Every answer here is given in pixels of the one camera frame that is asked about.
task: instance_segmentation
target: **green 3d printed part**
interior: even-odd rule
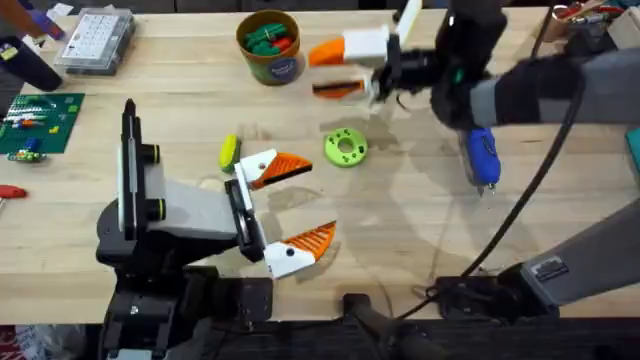
[[[356,166],[367,156],[367,139],[355,129],[336,129],[325,138],[324,153],[336,166]]]

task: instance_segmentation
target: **blue object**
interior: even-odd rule
[[[500,159],[491,130],[469,131],[466,145],[474,181],[478,186],[492,188],[500,180]]]
[[[24,150],[28,150],[31,152],[37,152],[38,146],[40,146],[40,139],[30,137],[27,138],[27,141],[24,143]]]

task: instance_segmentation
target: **cable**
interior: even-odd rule
[[[558,5],[560,0],[549,0],[549,8],[547,9],[547,13],[544,16],[544,20],[542,21],[542,26],[540,27],[540,33],[536,37],[536,42],[533,44],[533,48],[531,49],[530,59],[538,56],[538,50],[540,50],[540,45],[542,44],[542,38],[544,37],[544,33],[547,32],[547,28],[549,27],[549,23],[551,22],[551,15],[553,15],[553,8]]]
[[[557,3],[558,3],[558,0],[549,1],[549,8],[547,9],[547,14],[545,15],[544,21],[542,22],[542,27],[540,28],[540,33],[536,38],[536,41],[533,45],[533,49],[531,50],[531,58],[535,58],[538,54],[538,50],[540,49],[540,44],[542,43],[542,37],[544,33],[547,31],[547,28],[549,27],[549,23],[551,22],[551,15],[553,13],[553,8]],[[569,105],[569,108],[567,109],[564,120],[562,121],[562,126],[558,130],[558,134],[553,140],[553,143],[551,144],[551,147],[549,148],[547,155],[542,161],[542,164],[538,168],[538,171],[536,172],[534,177],[531,179],[531,182],[529,183],[525,191],[522,193],[522,195],[520,196],[516,204],[513,206],[513,208],[505,218],[502,225],[500,225],[500,228],[495,233],[491,241],[489,241],[489,243],[485,246],[482,252],[462,272],[462,274],[460,275],[460,278],[466,278],[470,276],[478,268],[478,266],[480,266],[482,262],[486,260],[489,254],[491,254],[491,252],[500,243],[500,241],[502,240],[506,232],[509,230],[511,225],[513,225],[514,221],[516,220],[516,218],[518,217],[518,215],[520,214],[524,206],[527,204],[529,199],[531,199],[531,196],[533,196],[533,194],[536,192],[536,190],[540,186],[540,183],[542,183],[542,180],[547,175],[554,161],[558,157],[558,154],[560,153],[560,149],[562,149],[562,145],[564,145],[564,142],[567,139],[567,136],[569,135],[569,131],[571,130],[571,127],[575,122],[576,115],[578,114],[578,110],[580,109],[580,105],[582,104],[583,93],[584,93],[584,80],[581,80],[580,83],[578,84],[578,88],[576,89],[576,93],[571,99],[571,104]],[[436,290],[436,293],[433,295],[429,294],[429,292],[433,290]],[[409,316],[417,313],[418,311],[422,310],[422,308],[424,308],[425,306],[427,306],[428,304],[436,300],[440,295],[442,295],[443,292],[446,292],[447,290],[448,289],[437,289],[435,285],[427,288],[425,299],[422,302],[420,302],[418,305],[409,309],[407,312],[396,317],[396,320],[404,320]]]
[[[224,346],[227,340],[227,336],[229,335],[229,331],[231,330],[231,327],[232,325],[229,325],[229,329],[224,330],[224,334],[222,334],[222,338],[218,342],[218,348],[216,349],[216,352],[213,354],[213,357],[211,358],[211,360],[218,359],[218,355],[220,355],[220,350],[222,350],[222,346]]]

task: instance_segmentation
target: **wooden table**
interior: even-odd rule
[[[509,9],[494,52],[501,72],[525,54],[544,9]],[[390,21],[390,12],[295,13],[301,51],[347,27]],[[442,11],[424,11],[411,45],[431,46]],[[370,114],[361,104],[314,98],[311,83],[354,68],[306,69],[295,83],[253,80],[234,34],[246,14],[139,15],[139,28],[115,77],[73,77],[61,92],[87,94],[64,155],[42,166],[0,161],[0,180],[29,190],[0,213],[0,323],[101,322],[114,286],[95,260],[95,224],[115,197],[115,151],[127,98],[138,104],[143,138],[161,145],[167,177],[220,189],[217,166],[227,134],[243,153],[271,147],[314,162],[311,173],[254,193],[267,232],[286,236],[326,219],[338,231],[320,264],[276,282],[274,319],[329,319],[341,295],[366,292],[387,314],[419,301],[417,286],[464,269],[493,235],[547,152],[556,126],[495,131],[503,163],[495,195],[480,198],[462,166],[457,135],[434,118],[428,93],[413,109]],[[69,29],[73,18],[65,19]],[[43,56],[51,60],[55,46]],[[36,92],[26,86],[25,93]],[[350,126],[370,142],[365,163],[340,169],[323,157],[323,134]],[[576,126],[531,203],[486,262],[499,268],[544,251],[637,196],[623,128]],[[237,250],[201,263],[225,276],[265,275]],[[639,316],[638,287],[562,309],[565,316]],[[437,317],[435,307],[418,314]]]

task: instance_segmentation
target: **electronic components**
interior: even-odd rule
[[[85,8],[54,63],[69,74],[114,75],[135,31],[131,10]]]

